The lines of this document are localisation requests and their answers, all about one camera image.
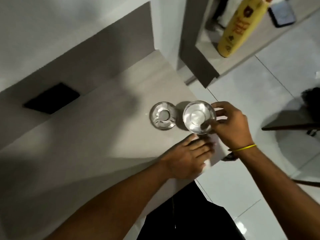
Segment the person's right hand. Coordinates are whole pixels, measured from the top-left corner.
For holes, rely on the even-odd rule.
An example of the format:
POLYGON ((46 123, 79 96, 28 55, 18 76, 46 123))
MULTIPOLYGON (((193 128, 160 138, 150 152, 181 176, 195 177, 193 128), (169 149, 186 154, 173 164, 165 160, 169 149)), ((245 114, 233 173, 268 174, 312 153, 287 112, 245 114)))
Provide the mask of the person's right hand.
POLYGON ((226 101, 215 102, 211 106, 214 109, 219 109, 216 111, 217 117, 226 117, 226 119, 216 119, 211 122, 224 123, 223 131, 217 135, 229 149, 239 149, 255 144, 250 133, 247 117, 241 110, 226 101))

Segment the person's left hand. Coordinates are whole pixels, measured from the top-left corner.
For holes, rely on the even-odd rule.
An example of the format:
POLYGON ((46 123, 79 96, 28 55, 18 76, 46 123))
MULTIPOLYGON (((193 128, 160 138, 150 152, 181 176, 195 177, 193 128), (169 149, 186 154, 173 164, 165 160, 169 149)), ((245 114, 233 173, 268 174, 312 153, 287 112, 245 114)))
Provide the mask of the person's left hand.
MULTIPOLYGON (((203 138, 199 144, 202 146, 212 142, 210 138, 203 138)), ((200 175, 204 162, 210 157, 194 157, 196 148, 184 147, 180 141, 160 157, 159 164, 164 167, 168 179, 194 179, 200 175)))

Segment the white cloth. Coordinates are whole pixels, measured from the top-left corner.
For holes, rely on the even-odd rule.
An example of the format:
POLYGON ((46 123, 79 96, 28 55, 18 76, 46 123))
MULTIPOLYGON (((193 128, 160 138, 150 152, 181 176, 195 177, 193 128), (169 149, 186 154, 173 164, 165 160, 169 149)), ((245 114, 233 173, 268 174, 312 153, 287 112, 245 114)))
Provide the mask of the white cloth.
POLYGON ((203 167, 200 174, 205 173, 209 170, 212 166, 217 164, 219 161, 222 161, 229 153, 227 148, 224 147, 224 144, 220 141, 219 137, 216 134, 204 134, 204 135, 197 135, 192 139, 192 143, 194 141, 198 141, 200 139, 209 138, 210 142, 215 144, 214 150, 215 152, 213 155, 204 161, 205 166, 203 167))

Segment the clear drinking glass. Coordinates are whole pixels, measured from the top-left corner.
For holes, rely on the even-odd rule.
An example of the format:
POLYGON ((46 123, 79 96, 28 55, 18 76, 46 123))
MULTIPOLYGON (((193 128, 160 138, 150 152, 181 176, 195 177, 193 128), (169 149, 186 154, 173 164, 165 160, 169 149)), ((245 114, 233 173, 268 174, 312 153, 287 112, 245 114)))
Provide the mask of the clear drinking glass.
POLYGON ((194 134, 204 135, 211 132, 212 120, 217 116, 214 108, 205 101, 193 101, 187 104, 183 111, 183 123, 194 134))
POLYGON ((178 110, 175 105, 162 101, 152 106, 149 119, 151 125, 161 131, 167 131, 176 126, 178 110))

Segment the person's left forearm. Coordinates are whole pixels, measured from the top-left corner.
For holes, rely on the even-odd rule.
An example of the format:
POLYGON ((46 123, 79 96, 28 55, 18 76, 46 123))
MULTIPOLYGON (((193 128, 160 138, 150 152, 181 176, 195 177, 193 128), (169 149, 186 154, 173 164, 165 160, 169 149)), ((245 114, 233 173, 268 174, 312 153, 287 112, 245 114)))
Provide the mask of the person's left forearm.
POLYGON ((123 240, 170 178, 168 160, 160 160, 98 194, 45 240, 123 240))

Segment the person's right forearm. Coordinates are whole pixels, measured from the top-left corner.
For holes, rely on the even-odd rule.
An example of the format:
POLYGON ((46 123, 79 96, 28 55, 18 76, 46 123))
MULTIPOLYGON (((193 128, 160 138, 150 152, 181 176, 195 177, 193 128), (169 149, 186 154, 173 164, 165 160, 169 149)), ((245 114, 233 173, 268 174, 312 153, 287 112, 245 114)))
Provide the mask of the person's right forearm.
POLYGON ((288 240, 320 240, 320 204, 257 146, 233 152, 245 165, 288 240))

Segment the yellow wristband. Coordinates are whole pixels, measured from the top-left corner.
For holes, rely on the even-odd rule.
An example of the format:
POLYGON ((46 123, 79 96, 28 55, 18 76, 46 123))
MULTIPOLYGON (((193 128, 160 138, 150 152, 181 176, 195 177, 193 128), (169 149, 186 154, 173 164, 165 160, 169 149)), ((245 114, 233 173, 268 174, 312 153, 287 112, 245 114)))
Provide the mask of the yellow wristband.
POLYGON ((250 148, 256 147, 256 146, 257 146, 256 144, 252 144, 252 145, 248 145, 248 146, 245 146, 245 147, 242 147, 242 148, 239 148, 239 149, 228 149, 228 151, 230 151, 230 152, 239 152, 239 151, 250 149, 250 148))

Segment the person's black clothing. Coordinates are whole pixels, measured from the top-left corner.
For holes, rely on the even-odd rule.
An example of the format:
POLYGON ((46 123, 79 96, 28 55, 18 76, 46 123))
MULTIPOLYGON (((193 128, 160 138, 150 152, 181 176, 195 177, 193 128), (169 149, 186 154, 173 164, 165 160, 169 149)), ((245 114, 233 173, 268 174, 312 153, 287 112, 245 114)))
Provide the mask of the person's black clothing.
POLYGON ((225 208, 209 202, 195 181, 146 216, 137 240, 245 240, 225 208))

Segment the grey shelf unit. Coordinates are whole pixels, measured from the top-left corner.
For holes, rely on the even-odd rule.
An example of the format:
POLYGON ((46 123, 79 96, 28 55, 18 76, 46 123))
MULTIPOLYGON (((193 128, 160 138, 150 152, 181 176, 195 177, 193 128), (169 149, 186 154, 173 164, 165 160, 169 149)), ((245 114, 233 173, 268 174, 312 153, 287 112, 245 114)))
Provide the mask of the grey shelf unit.
POLYGON ((186 84, 197 79, 207 88, 220 76, 239 66, 320 10, 320 0, 289 0, 288 3, 296 17, 294 24, 276 28, 266 13, 244 44, 231 56, 223 58, 215 47, 220 38, 219 33, 205 29, 213 27, 210 20, 218 2, 219 0, 186 0, 179 48, 179 58, 192 73, 186 84))

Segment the dark wooden stool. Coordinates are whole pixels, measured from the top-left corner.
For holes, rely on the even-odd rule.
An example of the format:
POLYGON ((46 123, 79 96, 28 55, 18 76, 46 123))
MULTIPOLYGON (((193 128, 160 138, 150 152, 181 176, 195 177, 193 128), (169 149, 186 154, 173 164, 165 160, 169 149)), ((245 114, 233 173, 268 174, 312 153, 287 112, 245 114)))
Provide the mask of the dark wooden stool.
POLYGON ((263 121, 262 131, 305 131, 307 135, 320 135, 320 101, 311 106, 297 98, 263 121))

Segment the yellow plastic bottle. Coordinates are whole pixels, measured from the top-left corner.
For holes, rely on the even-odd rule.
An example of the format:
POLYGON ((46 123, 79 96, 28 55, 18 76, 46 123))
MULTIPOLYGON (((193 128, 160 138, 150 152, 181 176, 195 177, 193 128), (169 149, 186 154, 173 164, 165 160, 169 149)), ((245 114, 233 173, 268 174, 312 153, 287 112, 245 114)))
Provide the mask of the yellow plastic bottle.
POLYGON ((249 38, 272 0, 242 0, 218 42, 218 53, 226 58, 249 38))

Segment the dark smartphone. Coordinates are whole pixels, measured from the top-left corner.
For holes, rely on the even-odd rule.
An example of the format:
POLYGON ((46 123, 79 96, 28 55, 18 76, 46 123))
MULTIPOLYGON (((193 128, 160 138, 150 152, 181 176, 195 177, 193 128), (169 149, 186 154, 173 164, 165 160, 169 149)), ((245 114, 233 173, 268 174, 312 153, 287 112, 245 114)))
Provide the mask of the dark smartphone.
POLYGON ((276 28, 290 26, 297 21, 294 11, 287 0, 272 4, 268 8, 268 13, 276 28))

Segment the black square wall socket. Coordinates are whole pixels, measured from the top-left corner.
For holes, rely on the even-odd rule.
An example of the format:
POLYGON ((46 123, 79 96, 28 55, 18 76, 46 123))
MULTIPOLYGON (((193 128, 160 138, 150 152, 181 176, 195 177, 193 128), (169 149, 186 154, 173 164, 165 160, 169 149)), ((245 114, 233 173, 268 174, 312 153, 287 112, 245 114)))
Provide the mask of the black square wall socket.
POLYGON ((58 83, 24 103, 23 107, 51 115, 79 97, 79 92, 58 83))

